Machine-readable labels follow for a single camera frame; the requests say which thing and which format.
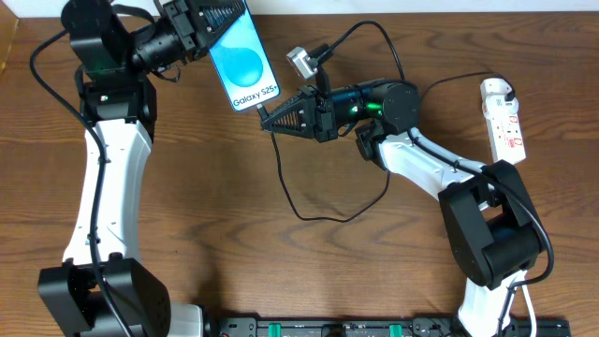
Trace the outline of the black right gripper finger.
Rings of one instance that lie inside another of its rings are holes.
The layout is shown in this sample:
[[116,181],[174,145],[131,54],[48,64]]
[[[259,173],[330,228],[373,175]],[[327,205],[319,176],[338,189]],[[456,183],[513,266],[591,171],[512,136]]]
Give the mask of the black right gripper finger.
[[312,111],[312,91],[300,88],[298,92],[283,103],[267,112],[267,117],[284,117],[287,115],[305,115]]
[[312,137],[312,105],[307,101],[284,103],[271,113],[260,105],[259,117],[264,131],[305,139]]

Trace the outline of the blue Galaxy smartphone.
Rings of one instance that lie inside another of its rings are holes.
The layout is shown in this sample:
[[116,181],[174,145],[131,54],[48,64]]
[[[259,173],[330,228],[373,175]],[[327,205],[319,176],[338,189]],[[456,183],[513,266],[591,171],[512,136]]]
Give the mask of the blue Galaxy smartphone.
[[210,49],[230,105],[240,113],[280,94],[280,87],[248,9]]

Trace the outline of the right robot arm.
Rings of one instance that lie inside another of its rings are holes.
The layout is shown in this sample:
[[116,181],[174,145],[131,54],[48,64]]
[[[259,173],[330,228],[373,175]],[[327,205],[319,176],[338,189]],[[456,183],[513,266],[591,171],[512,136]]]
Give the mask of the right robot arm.
[[458,320],[470,336],[504,336],[518,290],[548,278],[554,250],[516,167],[451,153],[416,127],[420,96],[403,80],[332,90],[307,85],[273,111],[259,107],[263,130],[319,142],[353,130],[361,156],[401,175],[440,205],[453,257],[467,277]]

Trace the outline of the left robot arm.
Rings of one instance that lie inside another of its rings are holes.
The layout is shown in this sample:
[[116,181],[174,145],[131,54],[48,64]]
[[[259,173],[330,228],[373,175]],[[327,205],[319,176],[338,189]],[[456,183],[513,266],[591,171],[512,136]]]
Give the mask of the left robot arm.
[[70,0],[62,35],[80,60],[75,82],[87,151],[77,222],[40,298],[67,336],[204,336],[204,314],[173,302],[141,263],[139,202],[157,119],[153,78],[207,55],[246,10],[242,1],[175,0],[155,14],[109,0]]

